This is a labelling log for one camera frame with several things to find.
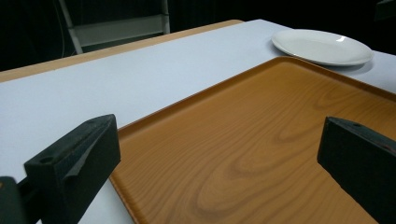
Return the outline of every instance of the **ceramic plate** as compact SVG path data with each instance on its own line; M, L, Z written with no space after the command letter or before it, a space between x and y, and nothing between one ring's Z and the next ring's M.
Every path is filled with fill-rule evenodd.
M374 53L361 42L316 30L286 30L272 36L274 45L283 52L325 65L357 65L370 61Z

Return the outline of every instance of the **wood grain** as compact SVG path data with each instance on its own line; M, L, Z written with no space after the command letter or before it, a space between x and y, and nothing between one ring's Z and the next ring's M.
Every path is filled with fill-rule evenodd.
M33 65L24 66L21 68L10 69L7 71L0 72L0 82L10 81L12 79L28 77L31 75L47 72L50 70L70 66L77 63L85 63L88 61L92 61L95 59L105 58L111 55L123 53L126 51L134 50L134 49L142 49L148 46L161 44L166 41L171 41L175 39L179 39L189 35L196 35L203 32L219 29L225 26L234 25L237 23L241 23L242 21L238 20L230 20L230 21L222 21L214 24L210 24L207 26L201 26L190 30L180 31L176 33L172 33L169 35L160 35L140 41L135 41L132 43L119 45L112 48L107 49L99 49L92 52L87 52L83 54L79 54L72 57L62 58L59 60L53 60L45 63L38 63Z
M375 223L318 164L326 116L396 138L396 96L280 57L119 131L136 223Z

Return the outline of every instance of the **wooden table edge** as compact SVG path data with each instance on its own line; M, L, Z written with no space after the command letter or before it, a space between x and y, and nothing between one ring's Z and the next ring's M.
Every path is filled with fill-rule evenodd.
M70 66L77 63L85 63L88 61L92 61L95 59L105 58L107 56L123 53L126 51L134 50L134 49L142 49L148 46L153 46L156 44L161 44L163 42L179 39L189 35L196 35L203 32L216 30L222 27L235 25L237 23L241 23L243 21L239 20L229 20L229 21L222 21L213 24L209 24L206 26L201 26L197 28L192 28L185 31L171 33L169 35L160 35L148 39L143 39L140 41L119 45L112 48L107 49L99 49L92 52L87 52L83 54L79 54L76 56L71 56L67 58L57 59L53 61L48 61L44 63L37 63L32 64L20 68L10 69L7 71L0 72L0 82L6 82L13 79L21 78L21 77L29 77L32 75L40 74L43 72L47 72L50 70Z

